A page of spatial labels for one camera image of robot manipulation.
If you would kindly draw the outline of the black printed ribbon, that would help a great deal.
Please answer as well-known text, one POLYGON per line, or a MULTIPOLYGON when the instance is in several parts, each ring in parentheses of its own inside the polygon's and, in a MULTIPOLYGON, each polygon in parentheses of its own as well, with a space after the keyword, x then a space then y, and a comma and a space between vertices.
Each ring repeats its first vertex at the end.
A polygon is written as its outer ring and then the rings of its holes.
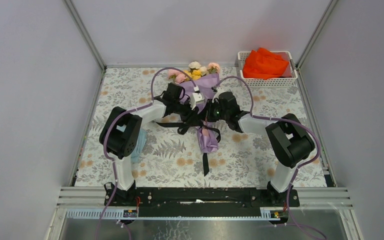
POLYGON ((177 128, 177 133, 184 135, 190 128, 196 128, 196 136, 198 146, 202 153, 203 175, 206 177, 210 172, 208 154, 216 152, 219 149, 221 141, 221 132, 218 128, 213 127, 212 122, 198 122, 198 126, 192 126, 186 122, 156 122, 163 128, 177 128))

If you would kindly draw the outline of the pink purple wrapping paper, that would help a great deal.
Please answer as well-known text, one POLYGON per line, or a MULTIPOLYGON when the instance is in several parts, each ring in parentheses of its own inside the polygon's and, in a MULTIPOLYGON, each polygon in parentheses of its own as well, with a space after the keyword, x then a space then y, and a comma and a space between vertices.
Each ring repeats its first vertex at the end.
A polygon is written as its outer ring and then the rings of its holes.
POLYGON ((205 107, 209 106, 208 102, 212 102, 215 92, 212 90, 218 82, 220 76, 217 73, 207 74, 193 82, 198 86, 200 93, 203 96, 203 101, 196 104, 198 113, 203 114, 201 120, 197 122, 203 126, 195 126, 198 145, 203 154, 216 152, 219 149, 220 131, 216 128, 211 129, 213 124, 207 120, 205 107))

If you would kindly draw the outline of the pink fake flower stem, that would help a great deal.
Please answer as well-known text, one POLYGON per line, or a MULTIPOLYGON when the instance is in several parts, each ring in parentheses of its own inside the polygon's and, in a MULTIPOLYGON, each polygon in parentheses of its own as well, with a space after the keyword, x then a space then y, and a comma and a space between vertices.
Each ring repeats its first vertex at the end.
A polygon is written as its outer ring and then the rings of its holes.
POLYGON ((167 76, 169 80, 177 84, 183 83, 187 80, 187 76, 184 73, 175 69, 169 69, 167 76))
POLYGON ((210 62, 210 63, 207 65, 206 69, 207 69, 207 72, 208 72, 209 74, 220 74, 220 72, 221 72, 221 67, 220 67, 220 65, 219 65, 218 63, 216 63, 216 62, 210 62))

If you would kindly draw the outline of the yellow fake flower stem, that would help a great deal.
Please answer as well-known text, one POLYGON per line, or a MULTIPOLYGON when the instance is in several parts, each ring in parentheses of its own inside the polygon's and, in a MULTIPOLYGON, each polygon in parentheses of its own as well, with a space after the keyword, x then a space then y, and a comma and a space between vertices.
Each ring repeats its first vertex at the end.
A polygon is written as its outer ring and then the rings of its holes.
POLYGON ((189 76, 193 81, 196 81, 202 77, 202 72, 199 69, 186 70, 186 75, 189 76))

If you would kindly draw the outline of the white fake flower stem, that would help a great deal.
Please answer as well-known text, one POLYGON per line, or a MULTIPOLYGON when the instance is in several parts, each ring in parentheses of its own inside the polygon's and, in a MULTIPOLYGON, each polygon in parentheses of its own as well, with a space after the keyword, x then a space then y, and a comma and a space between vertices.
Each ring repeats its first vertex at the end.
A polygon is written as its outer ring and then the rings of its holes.
POLYGON ((202 67, 202 65, 198 61, 193 61, 188 64, 188 67, 191 71, 193 71, 193 70, 199 70, 202 67))

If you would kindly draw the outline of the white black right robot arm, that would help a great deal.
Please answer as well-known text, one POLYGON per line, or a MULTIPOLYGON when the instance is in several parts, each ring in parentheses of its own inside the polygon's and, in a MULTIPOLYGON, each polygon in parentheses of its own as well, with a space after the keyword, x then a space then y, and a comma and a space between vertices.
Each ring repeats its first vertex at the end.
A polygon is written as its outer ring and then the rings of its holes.
POLYGON ((269 118, 241 110, 230 91, 216 93, 214 98, 207 100, 203 111, 208 122, 223 120, 231 130, 238 133, 266 133, 279 161, 274 176, 268 183, 266 198, 273 206, 281 205, 287 199, 286 191, 298 164, 307 159, 316 148, 309 129, 292 113, 281 118, 269 118))

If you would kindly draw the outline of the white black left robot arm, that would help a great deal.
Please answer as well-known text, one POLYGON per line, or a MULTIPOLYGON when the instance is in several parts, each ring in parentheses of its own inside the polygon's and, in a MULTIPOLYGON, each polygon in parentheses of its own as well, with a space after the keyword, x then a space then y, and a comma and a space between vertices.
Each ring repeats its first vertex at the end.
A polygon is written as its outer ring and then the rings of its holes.
POLYGON ((172 113, 189 115, 197 113, 198 104, 205 100, 197 86, 191 93, 170 83, 167 89, 151 103, 130 110, 114 107, 102 129, 99 142, 107 159, 112 161, 114 185, 118 188, 116 199, 124 206, 132 204, 135 192, 131 189, 135 180, 131 173, 131 154, 134 151, 142 125, 161 119, 172 113))

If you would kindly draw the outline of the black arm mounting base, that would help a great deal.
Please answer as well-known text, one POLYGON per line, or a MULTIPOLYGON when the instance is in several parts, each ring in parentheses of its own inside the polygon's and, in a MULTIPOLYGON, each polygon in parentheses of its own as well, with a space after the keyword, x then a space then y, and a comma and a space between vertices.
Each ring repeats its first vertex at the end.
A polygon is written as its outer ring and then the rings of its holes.
POLYGON ((139 217, 260 217, 260 208, 286 211, 300 206, 298 192, 255 187, 132 187, 105 185, 104 204, 133 207, 139 217))

